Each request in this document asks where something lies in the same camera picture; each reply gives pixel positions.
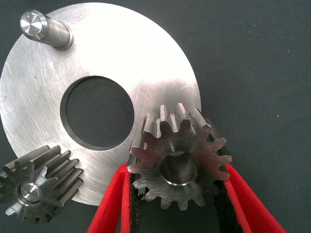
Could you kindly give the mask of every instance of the gear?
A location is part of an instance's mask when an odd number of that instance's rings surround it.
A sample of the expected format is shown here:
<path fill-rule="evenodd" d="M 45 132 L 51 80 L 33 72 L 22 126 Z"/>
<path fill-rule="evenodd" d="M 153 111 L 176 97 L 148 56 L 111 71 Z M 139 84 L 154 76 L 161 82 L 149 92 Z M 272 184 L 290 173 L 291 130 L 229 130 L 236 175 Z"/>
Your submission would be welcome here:
<path fill-rule="evenodd" d="M 130 152 L 140 163 L 128 166 L 128 171 L 140 174 L 133 182 L 137 189 L 147 187 L 146 201 L 161 197 L 161 208 L 167 209 L 177 201 L 180 210 L 186 210 L 188 200 L 199 206 L 205 204 L 204 193 L 217 195 L 216 180 L 225 181 L 230 175 L 225 164 L 231 156 L 218 155 L 225 139 L 208 142 L 210 125 L 198 109 L 187 114 L 183 104 L 169 114 L 165 105 L 160 107 L 160 118 L 148 114 L 141 137 L 142 146 L 134 139 Z"/>
<path fill-rule="evenodd" d="M 34 225 L 57 216 L 82 184 L 83 171 L 74 168 L 78 160 L 69 156 L 44 146 L 6 164 L 0 173 L 0 204 L 9 206 L 5 213 Z"/>

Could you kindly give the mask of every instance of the machined part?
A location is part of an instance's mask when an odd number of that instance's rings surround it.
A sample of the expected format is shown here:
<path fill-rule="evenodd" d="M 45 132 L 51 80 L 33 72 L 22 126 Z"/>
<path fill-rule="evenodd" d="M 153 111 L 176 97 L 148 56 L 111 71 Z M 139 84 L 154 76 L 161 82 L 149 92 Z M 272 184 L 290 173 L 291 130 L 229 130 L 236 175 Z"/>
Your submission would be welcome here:
<path fill-rule="evenodd" d="M 59 147 L 41 147 L 8 164 L 0 173 L 0 204 L 8 206 L 7 215 L 20 221 L 49 222 L 78 192 L 83 173 L 69 160 L 70 152 Z"/>
<path fill-rule="evenodd" d="M 209 133 L 210 125 L 200 111 L 194 108 L 187 114 L 181 103 L 172 114 L 162 105 L 159 118 L 147 115 L 141 137 L 135 135 L 130 149 L 139 161 L 131 158 L 128 166 L 128 171 L 140 175 L 133 186 L 149 189 L 146 201 L 161 197 L 161 208 L 176 201 L 180 210 L 186 210 L 188 200 L 202 206 L 204 193 L 219 193 L 214 182 L 229 179 L 225 164 L 231 156 L 217 154 L 225 140 L 208 142 Z"/>
<path fill-rule="evenodd" d="M 23 34 L 33 41 L 66 50 L 73 43 L 70 27 L 36 10 L 26 11 L 20 19 Z"/>
<path fill-rule="evenodd" d="M 99 205 L 113 174 L 128 160 L 134 133 L 146 114 L 159 117 L 161 104 L 173 111 L 178 102 L 200 109 L 199 88 L 178 44 L 137 12 L 107 3 L 82 3 L 47 15 L 70 26 L 74 43 L 59 51 L 24 35 L 17 40 L 0 79 L 3 128 L 17 157 L 43 145 L 70 149 L 70 159 L 79 159 L 77 166 L 84 171 L 73 200 Z M 133 127 L 118 145 L 90 145 L 68 123 L 68 96 L 91 76 L 113 80 L 132 101 Z"/>

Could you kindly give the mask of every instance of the metal gear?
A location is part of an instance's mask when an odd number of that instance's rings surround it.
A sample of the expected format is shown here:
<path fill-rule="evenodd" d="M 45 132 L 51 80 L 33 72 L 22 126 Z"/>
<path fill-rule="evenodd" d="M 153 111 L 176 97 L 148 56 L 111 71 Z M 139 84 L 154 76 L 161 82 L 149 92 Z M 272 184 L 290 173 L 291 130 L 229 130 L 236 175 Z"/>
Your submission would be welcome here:
<path fill-rule="evenodd" d="M 140 140 L 135 139 L 137 134 L 130 148 L 140 162 L 128 166 L 128 171 L 141 176 L 134 188 L 149 189 L 146 201 L 161 197 L 161 208 L 177 201 L 179 209 L 186 210 L 188 200 L 203 206 L 204 193 L 219 193 L 214 182 L 229 179 L 225 164 L 231 156 L 217 154 L 225 139 L 208 142 L 210 129 L 198 109 L 188 115 L 181 103 L 172 114 L 162 105 L 160 118 L 147 115 Z"/>
<path fill-rule="evenodd" d="M 6 164 L 0 173 L 0 204 L 9 206 L 5 213 L 34 225 L 57 216 L 83 182 L 83 171 L 74 168 L 78 160 L 69 156 L 44 146 Z"/>

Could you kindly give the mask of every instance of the steel plate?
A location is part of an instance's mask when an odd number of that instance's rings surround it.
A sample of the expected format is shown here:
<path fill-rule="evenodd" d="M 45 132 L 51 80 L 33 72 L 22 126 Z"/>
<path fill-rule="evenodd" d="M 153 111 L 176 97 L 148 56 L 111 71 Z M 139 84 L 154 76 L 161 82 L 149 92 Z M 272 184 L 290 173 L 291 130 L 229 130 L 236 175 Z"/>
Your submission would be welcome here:
<path fill-rule="evenodd" d="M 114 172 L 127 161 L 135 129 L 146 113 L 159 117 L 160 105 L 173 111 L 178 102 L 188 110 L 200 109 L 198 85 L 177 43 L 139 13 L 112 4 L 82 3 L 48 16 L 70 26 L 73 45 L 59 51 L 24 35 L 17 40 L 0 80 L 3 127 L 17 157 L 44 145 L 70 150 L 70 158 L 79 159 L 84 170 L 74 200 L 99 205 Z M 87 144 L 67 122 L 68 94 L 88 76 L 115 81 L 132 101 L 133 128 L 113 148 Z"/>

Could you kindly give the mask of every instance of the center hole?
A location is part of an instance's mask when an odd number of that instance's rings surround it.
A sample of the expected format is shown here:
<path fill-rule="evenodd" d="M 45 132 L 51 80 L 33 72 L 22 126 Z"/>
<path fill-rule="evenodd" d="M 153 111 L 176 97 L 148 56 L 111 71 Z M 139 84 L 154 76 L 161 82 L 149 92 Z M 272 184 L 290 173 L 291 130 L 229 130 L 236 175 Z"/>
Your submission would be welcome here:
<path fill-rule="evenodd" d="M 69 135 L 92 150 L 123 142 L 133 127 L 130 97 L 116 82 L 92 76 L 73 83 L 63 96 L 61 118 Z"/>
<path fill-rule="evenodd" d="M 198 174 L 199 163 L 190 153 L 176 151 L 168 154 L 160 165 L 163 178 L 173 185 L 186 185 Z"/>

